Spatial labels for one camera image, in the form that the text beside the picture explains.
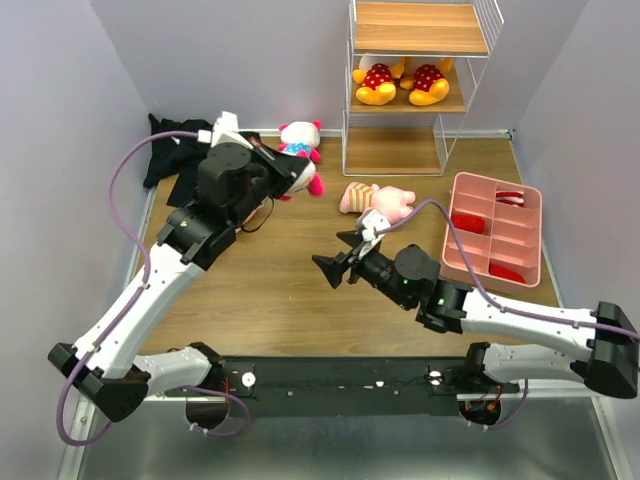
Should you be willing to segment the small yellow plush toy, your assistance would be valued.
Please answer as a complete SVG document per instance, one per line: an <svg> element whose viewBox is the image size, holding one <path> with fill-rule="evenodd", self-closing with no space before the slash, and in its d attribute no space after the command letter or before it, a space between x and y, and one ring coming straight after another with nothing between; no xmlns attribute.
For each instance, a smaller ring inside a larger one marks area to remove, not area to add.
<svg viewBox="0 0 640 480"><path fill-rule="evenodd" d="M356 99L372 106L382 106L392 101L397 93L396 81L402 77L405 63L403 56L363 55L352 72L358 86Z"/></svg>

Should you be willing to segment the large yellow plush toy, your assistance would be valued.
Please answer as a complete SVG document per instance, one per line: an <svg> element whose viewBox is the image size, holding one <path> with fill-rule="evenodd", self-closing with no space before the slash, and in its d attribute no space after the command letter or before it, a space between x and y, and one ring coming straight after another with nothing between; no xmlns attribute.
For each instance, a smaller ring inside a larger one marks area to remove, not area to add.
<svg viewBox="0 0 640 480"><path fill-rule="evenodd" d="M399 85L409 93L409 102L418 107L436 104L449 93L445 74L454 64L453 57L409 57Z"/></svg>

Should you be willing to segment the white plush blue dress front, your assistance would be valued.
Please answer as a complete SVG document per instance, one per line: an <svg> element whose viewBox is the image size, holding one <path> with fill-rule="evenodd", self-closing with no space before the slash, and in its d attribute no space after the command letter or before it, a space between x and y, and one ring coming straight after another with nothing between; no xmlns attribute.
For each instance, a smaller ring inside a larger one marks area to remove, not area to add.
<svg viewBox="0 0 640 480"><path fill-rule="evenodd" d="M311 196L324 194L324 183L317 172L316 165L311 160L304 157L290 157L288 166L292 171L293 184L279 197L279 200L290 200L301 191L307 191Z"/></svg>

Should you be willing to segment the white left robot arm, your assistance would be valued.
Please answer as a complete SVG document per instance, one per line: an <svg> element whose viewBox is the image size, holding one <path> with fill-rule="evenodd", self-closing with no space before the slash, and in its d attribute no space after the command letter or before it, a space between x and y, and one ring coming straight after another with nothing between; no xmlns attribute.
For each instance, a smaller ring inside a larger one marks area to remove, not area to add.
<svg viewBox="0 0 640 480"><path fill-rule="evenodd" d="M210 347L193 343L142 356L141 346L265 201L321 189L312 160L255 137L223 135L199 163L193 197L168 217L144 268L86 334L56 344L49 361L112 423L156 393L189 387L214 393L224 382L223 360Z"/></svg>

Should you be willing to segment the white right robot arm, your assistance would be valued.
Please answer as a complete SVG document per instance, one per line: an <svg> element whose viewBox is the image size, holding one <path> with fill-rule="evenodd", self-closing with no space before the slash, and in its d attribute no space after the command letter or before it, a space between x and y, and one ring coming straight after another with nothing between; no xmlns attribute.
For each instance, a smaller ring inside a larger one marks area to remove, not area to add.
<svg viewBox="0 0 640 480"><path fill-rule="evenodd" d="M439 263L416 244L389 258L356 231L338 236L350 245L348 252L312 258L331 287L364 280L400 308L415 311L417 322L436 333L517 340L515 346L471 345L459 370L467 389L556 379L612 398L637 397L639 335L619 305L559 308L509 299L442 278Z"/></svg>

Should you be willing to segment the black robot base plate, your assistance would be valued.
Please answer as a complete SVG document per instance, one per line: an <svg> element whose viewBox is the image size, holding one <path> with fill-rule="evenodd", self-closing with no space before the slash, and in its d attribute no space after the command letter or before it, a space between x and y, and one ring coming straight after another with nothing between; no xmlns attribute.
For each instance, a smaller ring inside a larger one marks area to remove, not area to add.
<svg viewBox="0 0 640 480"><path fill-rule="evenodd" d="M459 395L519 391L464 366L462 357L228 356L198 386L238 397L254 418L455 416Z"/></svg>

